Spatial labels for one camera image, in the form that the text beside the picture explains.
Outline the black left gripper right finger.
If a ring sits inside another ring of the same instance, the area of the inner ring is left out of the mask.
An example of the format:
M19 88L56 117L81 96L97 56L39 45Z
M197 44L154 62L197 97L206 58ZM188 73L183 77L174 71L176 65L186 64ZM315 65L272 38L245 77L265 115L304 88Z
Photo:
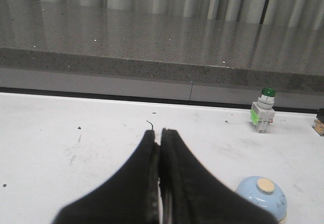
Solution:
M277 223L215 178L176 130L161 134L160 188L164 223Z

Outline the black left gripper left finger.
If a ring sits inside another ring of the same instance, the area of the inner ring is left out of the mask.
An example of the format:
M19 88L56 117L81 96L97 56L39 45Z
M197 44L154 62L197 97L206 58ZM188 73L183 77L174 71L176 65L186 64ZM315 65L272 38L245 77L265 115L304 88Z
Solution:
M101 186L62 208L54 223L159 223L159 145L147 130L136 150Z

